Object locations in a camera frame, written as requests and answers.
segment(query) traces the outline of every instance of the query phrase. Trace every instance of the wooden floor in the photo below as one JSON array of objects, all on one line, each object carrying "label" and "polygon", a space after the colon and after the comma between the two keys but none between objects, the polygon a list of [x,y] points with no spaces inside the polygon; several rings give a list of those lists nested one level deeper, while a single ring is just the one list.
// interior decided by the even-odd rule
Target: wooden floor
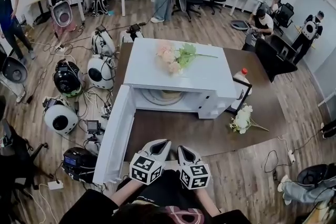
[{"label": "wooden floor", "polygon": [[[111,2],[110,9],[115,11],[113,16],[88,17],[86,28],[78,39],[86,38],[100,24],[107,29],[121,27],[129,24],[147,22],[152,15],[152,3],[149,0],[129,0],[126,1],[126,17],[121,17],[120,1]],[[74,18],[80,22],[78,9],[73,8]],[[145,37],[171,39],[179,41],[198,42],[200,44],[211,44],[224,48],[241,49],[245,35],[241,31],[230,27],[232,19],[246,19],[247,14],[236,11],[233,17],[229,16],[229,9],[224,9],[222,13],[216,12],[213,16],[208,8],[201,9],[202,18],[193,16],[189,23],[182,13],[176,13],[170,22],[159,24],[148,23],[142,27]],[[118,29],[110,32],[112,38],[119,40],[120,31]],[[75,38],[78,33],[70,33],[63,37],[63,40]],[[53,36],[50,21],[39,25],[35,29],[35,41],[41,44],[50,43],[56,45],[57,41]],[[90,47],[90,39],[83,39],[73,43],[73,46]],[[57,166],[62,161],[62,155],[69,147],[74,146],[71,142],[53,133],[43,121],[42,102],[45,96],[57,96],[59,93],[52,81],[55,72],[56,62],[62,56],[51,56],[49,52],[44,52],[48,47],[34,45],[37,58],[28,62],[29,78],[26,85],[27,95],[31,95],[38,79],[53,59],[47,72],[46,79],[42,81],[34,94],[31,104],[16,104],[15,97],[10,96],[6,89],[1,92],[7,96],[7,109],[5,116],[12,124],[18,134],[29,139],[33,147],[37,147],[41,142],[47,142],[50,146],[48,150],[43,150],[38,156],[36,164],[47,173],[54,173]],[[71,55],[76,59],[77,65],[83,73],[87,72],[87,62],[91,57],[91,51],[82,47],[74,48]],[[313,85],[312,75],[304,64],[298,65],[299,70],[295,73],[277,76],[274,80],[273,89],[277,93],[281,107],[287,121],[286,138],[290,149],[300,147],[305,141],[316,134],[323,120],[327,121],[327,116],[320,112],[317,104],[321,101],[321,96]],[[106,96],[106,92],[95,90]],[[80,99],[80,113],[85,110],[82,97]],[[77,128],[69,139],[82,144],[85,140],[85,133]],[[304,148],[295,152],[296,162],[292,167],[277,168],[279,179],[287,173],[290,178],[295,179],[298,172],[307,166],[330,163],[336,161],[334,139],[323,140],[320,135],[316,136]],[[277,138],[262,144],[254,145],[235,152],[204,158],[211,167],[213,183],[210,189],[211,195],[219,208],[224,211],[234,209],[241,210],[252,223],[293,223],[296,216],[308,212],[311,208],[293,202],[290,206],[285,206],[281,195],[276,191],[277,184],[273,181],[272,173],[264,173],[264,164],[267,154],[271,150],[276,150],[279,157],[279,164],[288,164],[287,149],[284,141]],[[276,157],[271,154],[266,169],[275,166]],[[79,199],[85,191],[81,183],[73,181],[60,169],[58,178],[64,182],[62,191],[49,191],[47,187],[41,186],[41,193],[49,201],[56,219],[59,221],[63,214]],[[39,183],[46,184],[48,179],[40,176]],[[38,191],[31,190],[31,193],[41,204],[47,216],[47,223],[54,223],[48,206],[39,196]],[[38,206],[20,196],[27,211],[27,223],[39,223],[44,216]],[[18,206],[23,217],[21,205]]]}]

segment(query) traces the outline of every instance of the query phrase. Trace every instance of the human leg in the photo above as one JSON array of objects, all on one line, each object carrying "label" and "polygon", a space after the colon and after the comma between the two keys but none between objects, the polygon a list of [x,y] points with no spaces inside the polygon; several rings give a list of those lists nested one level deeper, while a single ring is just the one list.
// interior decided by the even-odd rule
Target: human leg
[{"label": "human leg", "polygon": [[154,4],[155,14],[153,16],[154,18],[156,18],[161,22],[164,21],[168,2],[169,0],[155,0]]}]

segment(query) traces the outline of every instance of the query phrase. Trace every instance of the picture frame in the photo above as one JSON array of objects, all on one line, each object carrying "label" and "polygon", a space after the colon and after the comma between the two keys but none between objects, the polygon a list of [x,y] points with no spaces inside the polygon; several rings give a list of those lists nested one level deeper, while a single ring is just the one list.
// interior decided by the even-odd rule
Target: picture frame
[{"label": "picture frame", "polygon": [[237,115],[238,111],[241,109],[242,105],[244,104],[246,98],[248,97],[248,94],[252,88],[252,85],[245,82],[241,81],[239,79],[233,78],[234,85],[236,89],[241,88],[241,95],[240,97],[234,101],[225,111],[232,113],[233,115]]}]

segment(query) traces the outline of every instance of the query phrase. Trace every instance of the hand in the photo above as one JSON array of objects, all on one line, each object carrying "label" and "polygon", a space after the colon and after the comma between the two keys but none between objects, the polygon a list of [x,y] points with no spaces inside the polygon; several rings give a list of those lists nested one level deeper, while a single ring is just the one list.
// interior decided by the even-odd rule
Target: hand
[{"label": "hand", "polygon": [[13,10],[12,14],[11,14],[11,19],[13,20],[16,14],[16,10]]}]

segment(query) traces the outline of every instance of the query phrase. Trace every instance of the dark brown table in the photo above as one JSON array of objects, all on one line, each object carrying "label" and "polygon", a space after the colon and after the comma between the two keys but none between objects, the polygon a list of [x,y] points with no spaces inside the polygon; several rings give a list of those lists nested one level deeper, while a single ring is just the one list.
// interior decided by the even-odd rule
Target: dark brown table
[{"label": "dark brown table", "polygon": [[[113,101],[123,84],[132,46],[133,43],[121,46]],[[201,156],[209,156],[252,146],[286,133],[286,120],[279,100],[257,56],[249,51],[223,50],[232,75],[247,68],[252,94],[245,102],[253,107],[252,119],[270,131],[250,127],[246,134],[234,133],[229,127],[233,115],[227,112],[214,120],[200,120],[197,113],[137,110],[125,161],[130,161],[147,142],[161,138],[172,141],[173,151],[184,145]]]}]

